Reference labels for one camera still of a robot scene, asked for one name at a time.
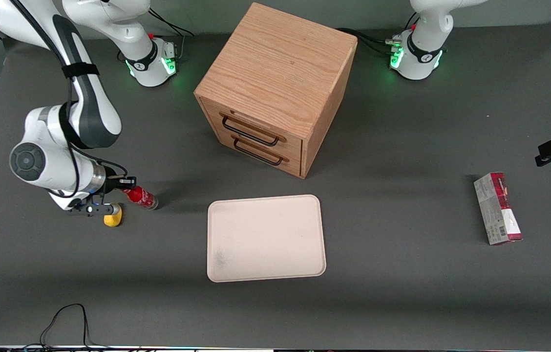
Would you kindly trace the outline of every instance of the yellow sponge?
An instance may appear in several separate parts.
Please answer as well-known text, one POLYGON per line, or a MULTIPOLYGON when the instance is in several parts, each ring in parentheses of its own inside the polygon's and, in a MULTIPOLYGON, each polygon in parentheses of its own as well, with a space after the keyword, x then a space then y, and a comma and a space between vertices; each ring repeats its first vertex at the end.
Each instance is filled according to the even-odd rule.
POLYGON ((115 204, 115 206, 119 208, 119 211, 116 214, 104 216, 104 224, 106 226, 116 227, 121 223, 121 218, 124 212, 121 209, 121 205, 115 204))

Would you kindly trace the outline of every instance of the plastic tray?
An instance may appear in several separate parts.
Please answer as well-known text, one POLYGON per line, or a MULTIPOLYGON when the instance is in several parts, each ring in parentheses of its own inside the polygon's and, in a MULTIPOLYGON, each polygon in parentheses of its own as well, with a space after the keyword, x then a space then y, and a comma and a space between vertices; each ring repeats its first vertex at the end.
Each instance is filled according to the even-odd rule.
POLYGON ((325 271, 315 196, 220 200, 208 208, 208 277, 216 283, 325 271))

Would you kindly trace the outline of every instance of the cardboard box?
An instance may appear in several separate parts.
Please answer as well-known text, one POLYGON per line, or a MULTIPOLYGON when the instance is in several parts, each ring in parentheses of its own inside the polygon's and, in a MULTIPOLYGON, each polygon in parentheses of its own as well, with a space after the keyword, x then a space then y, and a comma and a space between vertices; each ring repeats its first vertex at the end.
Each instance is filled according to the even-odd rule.
POLYGON ((508 203, 503 172, 491 172, 474 182, 479 208, 488 234, 488 243, 498 245, 523 239, 508 203))

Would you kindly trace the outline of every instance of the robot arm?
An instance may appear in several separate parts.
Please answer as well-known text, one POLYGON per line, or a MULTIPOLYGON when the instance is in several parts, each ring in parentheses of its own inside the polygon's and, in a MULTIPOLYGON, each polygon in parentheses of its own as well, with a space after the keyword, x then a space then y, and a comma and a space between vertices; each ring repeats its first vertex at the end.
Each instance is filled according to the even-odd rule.
POLYGON ((387 41, 394 46, 391 68, 409 80, 427 78, 443 54, 443 44, 454 29, 454 9, 475 6, 488 0, 410 0, 419 13, 416 29, 407 29, 387 41))
MULTIPOLYGON (((50 1, 0 0, 0 30, 50 49, 69 79, 68 102, 28 113, 23 138, 10 155, 12 172, 46 189, 64 210, 91 208, 93 194, 134 187, 134 178, 117 176, 110 167, 76 149, 109 147, 121 132, 121 121, 70 20, 50 1), (72 89, 77 102, 71 102, 72 89)), ((104 209, 100 214, 112 211, 104 209)))
POLYGON ((63 0, 71 20, 109 37, 126 57, 130 73, 145 87, 164 83, 176 72, 175 46, 150 38, 135 18, 149 0, 63 0))

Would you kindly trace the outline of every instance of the drawer handle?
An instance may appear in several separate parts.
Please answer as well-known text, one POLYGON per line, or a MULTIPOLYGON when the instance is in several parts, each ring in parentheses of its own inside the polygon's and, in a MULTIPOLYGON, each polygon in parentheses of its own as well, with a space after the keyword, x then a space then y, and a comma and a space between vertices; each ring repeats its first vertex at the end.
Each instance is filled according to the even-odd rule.
POLYGON ((276 145, 277 141, 280 140, 279 137, 276 136, 276 138, 273 140, 273 142, 269 143, 267 142, 266 140, 262 140, 258 137, 255 137, 255 136, 252 136, 251 134, 248 134, 246 132, 243 132, 239 129, 235 129, 235 127, 232 127, 230 125, 227 125, 226 122, 229 120, 228 116, 224 116, 224 120, 223 120, 223 124, 224 124, 224 127, 226 127, 226 129, 228 130, 231 130, 232 132, 236 132, 238 134, 240 134, 241 136, 244 136, 246 138, 249 138, 251 140, 253 140, 254 142, 258 142, 260 144, 264 144, 266 145, 267 147, 273 147, 274 145, 276 145))
POLYGON ((253 158, 257 158, 257 159, 260 160, 261 162, 266 162, 266 163, 268 163, 268 164, 271 165, 271 166, 278 166, 278 165, 280 165, 280 164, 282 163, 282 160, 284 159, 284 158, 282 158, 282 157, 280 156, 280 158, 278 158, 278 161, 277 161, 277 162, 273 162, 273 161, 271 161, 271 160, 269 160, 269 159, 267 159, 267 158, 263 158, 262 156, 259 156, 258 154, 254 154, 254 153, 250 152, 250 151, 247 150, 247 149, 242 149, 242 147, 239 147, 239 146, 238 146, 238 138, 235 138, 235 139, 234 139, 234 148, 235 148, 236 150, 240 151, 241 153, 248 154, 249 156, 252 156, 253 158))

